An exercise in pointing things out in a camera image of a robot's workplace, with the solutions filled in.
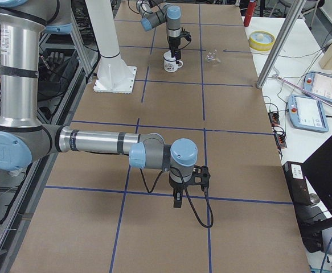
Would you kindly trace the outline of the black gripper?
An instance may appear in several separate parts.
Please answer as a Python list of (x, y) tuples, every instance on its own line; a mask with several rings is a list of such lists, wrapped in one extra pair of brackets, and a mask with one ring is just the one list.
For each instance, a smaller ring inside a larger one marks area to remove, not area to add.
[(185, 185), (183, 183), (179, 183), (174, 180), (170, 180), (170, 185), (173, 188), (173, 198), (174, 198), (173, 207), (181, 208)]
[(181, 52), (179, 50), (179, 46), (181, 44), (181, 37), (180, 36), (177, 36), (177, 37), (168, 36), (167, 39), (168, 39), (171, 57), (175, 58), (175, 62), (178, 65), (180, 62), (180, 59), (181, 59)]

